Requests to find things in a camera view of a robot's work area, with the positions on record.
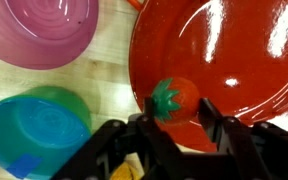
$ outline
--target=tomato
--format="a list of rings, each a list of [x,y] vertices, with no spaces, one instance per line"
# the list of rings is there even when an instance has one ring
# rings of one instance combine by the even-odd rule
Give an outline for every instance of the tomato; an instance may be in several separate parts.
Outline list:
[[[156,119],[165,125],[178,125],[197,115],[200,94],[192,81],[173,77],[158,83],[152,99]]]

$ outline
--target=wooden table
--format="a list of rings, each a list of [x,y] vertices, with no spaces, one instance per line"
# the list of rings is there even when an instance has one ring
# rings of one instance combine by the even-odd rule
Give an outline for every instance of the wooden table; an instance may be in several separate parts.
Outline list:
[[[72,63],[48,71],[12,66],[0,60],[0,100],[42,85],[79,94],[93,112],[93,130],[106,120],[126,121],[140,112],[130,87],[128,52],[138,12],[125,0],[99,0],[95,36]],[[14,179],[0,168],[0,179]]]

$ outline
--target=red plate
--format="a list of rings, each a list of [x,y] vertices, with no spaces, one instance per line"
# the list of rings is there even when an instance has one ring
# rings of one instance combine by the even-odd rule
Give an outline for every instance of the red plate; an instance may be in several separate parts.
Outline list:
[[[224,114],[288,130],[288,0],[147,0],[130,49],[140,108],[160,80],[176,76]],[[178,144],[215,150],[198,119],[159,126]]]

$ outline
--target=blue bowl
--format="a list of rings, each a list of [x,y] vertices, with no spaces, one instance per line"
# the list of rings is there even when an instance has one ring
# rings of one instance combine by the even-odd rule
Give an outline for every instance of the blue bowl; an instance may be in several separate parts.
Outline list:
[[[90,137],[74,113],[51,101],[0,102],[0,166],[17,178],[49,179]]]

